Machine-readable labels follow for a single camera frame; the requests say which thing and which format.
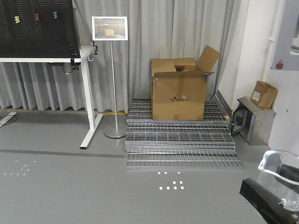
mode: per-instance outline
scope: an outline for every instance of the steel grate platform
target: steel grate platform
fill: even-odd
[[[151,123],[171,123],[171,121],[152,120],[152,105],[150,99],[132,100],[131,107],[128,112],[128,123],[136,123],[143,120]],[[177,121],[179,123],[227,123],[227,119],[223,116],[219,107],[214,101],[207,101],[204,110],[203,121]]]
[[[149,154],[149,153],[128,153],[127,169],[145,168],[241,168],[242,161],[236,153],[202,153],[202,154]]]
[[[134,99],[128,113],[127,169],[242,167],[225,118],[207,101],[204,120],[152,120],[150,99]]]

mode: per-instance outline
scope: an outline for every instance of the gray curtain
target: gray curtain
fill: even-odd
[[[205,45],[227,49],[236,23],[237,0],[77,0],[91,30],[91,16],[127,16],[129,41],[113,42],[118,110],[128,112],[132,98],[150,98],[150,59],[194,57]],[[78,17],[82,45],[89,35]],[[99,54],[90,62],[95,109],[112,109],[113,89],[109,42],[96,42]],[[209,78],[208,95],[221,69]],[[60,109],[85,107],[81,74],[66,75],[46,63],[0,63],[0,107]]]

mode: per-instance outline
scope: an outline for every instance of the printed logo on box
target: printed logo on box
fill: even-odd
[[[170,98],[171,102],[176,102],[176,101],[179,101],[179,102],[185,102],[185,101],[188,101],[188,99],[183,96],[182,98],[177,98],[177,97],[174,97],[174,98]]]
[[[251,95],[251,98],[253,98],[254,100],[256,101],[259,101],[260,100],[260,97],[261,97],[261,94],[257,91],[253,91],[252,95]]]

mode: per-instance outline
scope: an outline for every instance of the cardboard box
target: cardboard box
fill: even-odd
[[[219,52],[206,46],[196,63],[193,58],[152,59],[154,120],[203,120],[207,75]]]
[[[272,85],[257,81],[251,95],[251,101],[261,108],[269,109],[272,107],[277,93],[278,90]]]

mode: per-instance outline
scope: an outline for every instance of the metal cabinet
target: metal cabinet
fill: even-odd
[[[232,113],[232,135],[240,133],[249,145],[266,145],[272,129],[275,111],[255,105],[250,97],[238,99]]]

